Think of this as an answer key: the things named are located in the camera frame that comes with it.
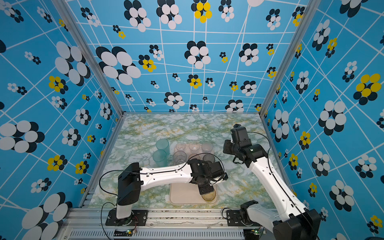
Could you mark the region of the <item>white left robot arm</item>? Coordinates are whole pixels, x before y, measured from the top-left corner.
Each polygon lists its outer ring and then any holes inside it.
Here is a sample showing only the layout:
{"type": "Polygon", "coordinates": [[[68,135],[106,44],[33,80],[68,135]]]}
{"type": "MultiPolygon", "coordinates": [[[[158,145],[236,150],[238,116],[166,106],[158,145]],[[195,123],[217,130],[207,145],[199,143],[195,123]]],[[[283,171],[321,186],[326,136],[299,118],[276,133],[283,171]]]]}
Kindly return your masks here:
{"type": "Polygon", "coordinates": [[[182,165],[162,168],[141,168],[139,163],[132,163],[118,177],[116,217],[118,220],[130,218],[132,205],[147,189],[174,183],[193,184],[198,186],[200,195],[205,195],[227,179],[221,162],[193,158],[182,165]]]}

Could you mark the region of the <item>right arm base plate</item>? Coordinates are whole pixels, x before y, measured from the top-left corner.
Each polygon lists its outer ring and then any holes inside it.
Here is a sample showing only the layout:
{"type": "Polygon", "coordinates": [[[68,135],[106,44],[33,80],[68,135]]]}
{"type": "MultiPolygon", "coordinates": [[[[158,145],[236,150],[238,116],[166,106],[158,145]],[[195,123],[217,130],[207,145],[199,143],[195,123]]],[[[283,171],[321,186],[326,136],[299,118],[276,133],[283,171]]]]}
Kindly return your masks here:
{"type": "Polygon", "coordinates": [[[242,210],[226,210],[224,218],[229,227],[260,227],[261,225],[252,222],[242,210]]]}

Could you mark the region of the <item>clear textured plastic cup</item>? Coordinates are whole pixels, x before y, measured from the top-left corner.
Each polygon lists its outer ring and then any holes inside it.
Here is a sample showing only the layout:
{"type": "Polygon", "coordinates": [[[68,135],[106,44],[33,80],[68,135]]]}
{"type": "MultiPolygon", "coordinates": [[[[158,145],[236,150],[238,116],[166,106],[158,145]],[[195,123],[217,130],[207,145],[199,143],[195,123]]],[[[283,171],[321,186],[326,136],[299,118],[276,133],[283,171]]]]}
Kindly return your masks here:
{"type": "Polygon", "coordinates": [[[203,154],[211,154],[211,153],[213,153],[214,146],[210,142],[204,142],[204,143],[202,143],[201,148],[202,148],[203,154]]]}

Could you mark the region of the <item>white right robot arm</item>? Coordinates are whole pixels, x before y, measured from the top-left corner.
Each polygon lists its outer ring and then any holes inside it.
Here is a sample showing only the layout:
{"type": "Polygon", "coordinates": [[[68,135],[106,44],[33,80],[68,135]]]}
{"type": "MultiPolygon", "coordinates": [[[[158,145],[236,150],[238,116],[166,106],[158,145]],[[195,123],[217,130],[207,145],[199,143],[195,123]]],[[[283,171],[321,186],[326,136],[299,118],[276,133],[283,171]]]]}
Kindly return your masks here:
{"type": "Polygon", "coordinates": [[[225,140],[223,152],[233,155],[252,171],[272,199],[277,213],[256,201],[241,205],[241,221],[258,224],[274,234],[277,240],[317,240],[321,217],[302,203],[277,174],[268,153],[259,144],[252,144],[245,127],[235,124],[231,140],[225,140]]]}

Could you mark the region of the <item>large clear plastic cup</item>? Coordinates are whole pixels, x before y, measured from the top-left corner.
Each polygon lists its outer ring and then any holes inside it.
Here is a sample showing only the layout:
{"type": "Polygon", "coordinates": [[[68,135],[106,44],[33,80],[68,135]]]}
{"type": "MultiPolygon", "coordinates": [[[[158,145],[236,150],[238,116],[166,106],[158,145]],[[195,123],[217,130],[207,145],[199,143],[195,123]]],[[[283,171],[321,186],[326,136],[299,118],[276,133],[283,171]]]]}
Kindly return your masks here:
{"type": "Polygon", "coordinates": [[[177,151],[173,155],[174,165],[184,164],[187,161],[187,154],[184,151],[177,151]]]}

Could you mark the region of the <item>amber yellow plastic cup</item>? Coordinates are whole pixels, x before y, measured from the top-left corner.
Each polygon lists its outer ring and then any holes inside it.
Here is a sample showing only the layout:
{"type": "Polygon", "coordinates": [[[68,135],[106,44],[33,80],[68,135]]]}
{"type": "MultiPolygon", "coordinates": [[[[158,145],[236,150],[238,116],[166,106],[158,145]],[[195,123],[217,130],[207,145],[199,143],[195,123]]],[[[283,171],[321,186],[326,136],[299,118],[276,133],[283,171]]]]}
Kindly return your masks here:
{"type": "Polygon", "coordinates": [[[214,201],[214,200],[216,199],[216,197],[217,197],[217,192],[216,192],[216,190],[214,189],[213,192],[210,192],[210,193],[201,195],[201,197],[202,197],[203,200],[206,201],[206,202],[212,202],[212,201],[214,201]]]}

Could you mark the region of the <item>small clear faceted glass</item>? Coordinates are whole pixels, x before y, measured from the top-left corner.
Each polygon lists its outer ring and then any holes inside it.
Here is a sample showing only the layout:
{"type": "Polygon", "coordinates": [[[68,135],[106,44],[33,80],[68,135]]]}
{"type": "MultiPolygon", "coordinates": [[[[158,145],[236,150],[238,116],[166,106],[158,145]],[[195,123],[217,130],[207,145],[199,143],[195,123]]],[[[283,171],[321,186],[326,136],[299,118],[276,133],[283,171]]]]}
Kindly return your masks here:
{"type": "Polygon", "coordinates": [[[201,144],[197,142],[189,143],[189,149],[192,152],[197,152],[201,148],[201,144]]]}

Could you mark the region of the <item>pink textured plastic cup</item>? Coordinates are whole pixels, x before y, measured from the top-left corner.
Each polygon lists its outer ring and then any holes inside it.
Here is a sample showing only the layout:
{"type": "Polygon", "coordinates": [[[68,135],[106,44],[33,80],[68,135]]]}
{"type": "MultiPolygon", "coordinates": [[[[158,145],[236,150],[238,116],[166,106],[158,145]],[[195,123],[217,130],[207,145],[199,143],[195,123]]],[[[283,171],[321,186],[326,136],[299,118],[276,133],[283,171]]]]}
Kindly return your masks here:
{"type": "Polygon", "coordinates": [[[191,155],[189,156],[189,159],[188,159],[188,160],[193,160],[193,159],[201,160],[201,157],[200,157],[200,155],[198,155],[198,154],[191,154],[191,155]]]}

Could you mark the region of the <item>dark grey plastic cup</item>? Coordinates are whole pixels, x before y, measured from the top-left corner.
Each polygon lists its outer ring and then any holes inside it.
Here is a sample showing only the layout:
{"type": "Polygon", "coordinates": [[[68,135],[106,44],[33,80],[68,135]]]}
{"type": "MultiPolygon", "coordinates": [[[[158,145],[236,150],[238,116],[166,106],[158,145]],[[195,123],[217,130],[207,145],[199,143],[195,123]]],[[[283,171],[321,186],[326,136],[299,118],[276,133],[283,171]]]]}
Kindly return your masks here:
{"type": "Polygon", "coordinates": [[[203,156],[203,162],[205,162],[207,164],[212,164],[215,162],[215,157],[211,154],[205,154],[203,156]]]}

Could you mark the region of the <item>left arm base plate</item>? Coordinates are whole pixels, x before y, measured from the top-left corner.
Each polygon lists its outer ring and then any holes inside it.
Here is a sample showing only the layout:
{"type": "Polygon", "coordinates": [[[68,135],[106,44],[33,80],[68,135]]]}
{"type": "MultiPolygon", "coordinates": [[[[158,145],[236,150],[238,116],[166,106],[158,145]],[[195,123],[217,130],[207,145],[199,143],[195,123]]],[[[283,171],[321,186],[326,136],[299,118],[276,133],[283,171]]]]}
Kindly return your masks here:
{"type": "Polygon", "coordinates": [[[125,219],[117,219],[117,209],[112,209],[109,211],[107,220],[105,222],[106,226],[145,226],[148,218],[147,210],[133,210],[130,217],[125,219]]]}

